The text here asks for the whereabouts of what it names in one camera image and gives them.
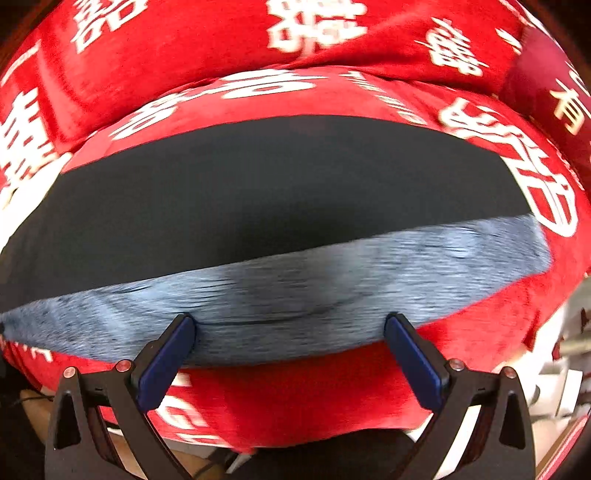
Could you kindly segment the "red bed blanket white characters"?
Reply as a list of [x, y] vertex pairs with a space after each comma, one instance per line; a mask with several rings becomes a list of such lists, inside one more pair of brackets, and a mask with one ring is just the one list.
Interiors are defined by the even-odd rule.
[[[542, 227], [550, 268], [430, 323], [416, 324], [404, 313], [444, 354], [476, 369], [495, 369], [534, 345], [539, 330], [589, 268], [585, 189], [566, 156], [531, 120], [492, 95], [387, 81], [344, 67], [242, 72], [172, 92], [96, 132], [53, 185], [77, 167], [153, 141], [222, 124], [291, 116], [362, 117], [426, 128], [496, 153], [508, 167]], [[38, 206], [52, 186], [42, 192]], [[117, 361], [4, 338], [10, 360], [49, 389], [56, 388], [68, 366], [86, 372]], [[186, 360], [153, 417], [165, 437], [189, 443], [219, 440], [250, 450], [365, 428], [414, 428], [426, 414], [382, 335], [377, 342], [346, 351], [290, 360], [218, 366], [191, 366]]]

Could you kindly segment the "red folded quilt white characters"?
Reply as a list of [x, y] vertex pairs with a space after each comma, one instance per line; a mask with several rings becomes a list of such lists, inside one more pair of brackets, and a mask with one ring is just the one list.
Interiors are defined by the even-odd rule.
[[6, 187], [181, 86], [324, 65], [495, 96], [590, 180], [590, 93], [516, 1], [54, 1], [1, 45]]

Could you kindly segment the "black fleece-lined pants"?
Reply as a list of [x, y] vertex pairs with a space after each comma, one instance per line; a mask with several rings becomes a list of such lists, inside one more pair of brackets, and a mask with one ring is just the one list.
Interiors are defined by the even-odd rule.
[[191, 366], [377, 342], [386, 316], [448, 317], [546, 272], [501, 157], [362, 117], [222, 124], [58, 178], [1, 254], [1, 330], [113, 362], [181, 313]]

